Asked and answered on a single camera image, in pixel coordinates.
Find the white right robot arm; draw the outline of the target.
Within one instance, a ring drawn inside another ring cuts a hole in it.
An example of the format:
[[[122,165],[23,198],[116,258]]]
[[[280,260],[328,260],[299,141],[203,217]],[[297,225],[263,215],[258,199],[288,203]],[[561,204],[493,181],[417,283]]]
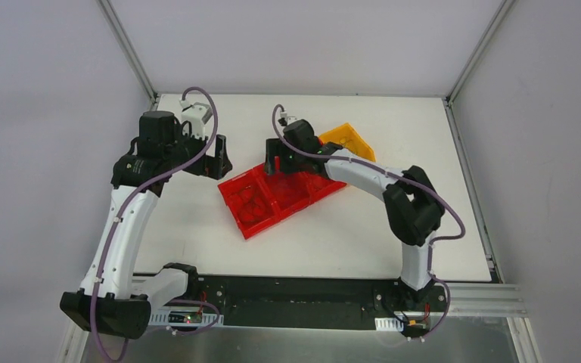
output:
[[[427,303],[427,288],[432,284],[428,244],[436,236],[445,210],[433,196],[433,186],[422,168],[385,169],[340,144],[321,142],[304,119],[286,125],[280,137],[267,139],[265,150],[267,175],[307,172],[343,182],[383,202],[390,230],[402,244],[399,300],[411,310]]]

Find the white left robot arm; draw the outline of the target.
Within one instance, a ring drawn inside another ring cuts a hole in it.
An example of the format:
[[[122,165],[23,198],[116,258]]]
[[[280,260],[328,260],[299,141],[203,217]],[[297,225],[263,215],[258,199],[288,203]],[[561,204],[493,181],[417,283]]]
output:
[[[143,113],[139,135],[113,167],[111,202],[91,267],[75,292],[63,293],[60,309],[80,328],[126,339],[141,337],[150,317],[171,300],[199,300],[197,269],[170,262],[138,286],[132,276],[145,227],[168,182],[160,175],[184,165],[192,175],[220,180],[232,165],[226,138],[215,137],[210,156],[205,125],[212,110],[203,104]]]

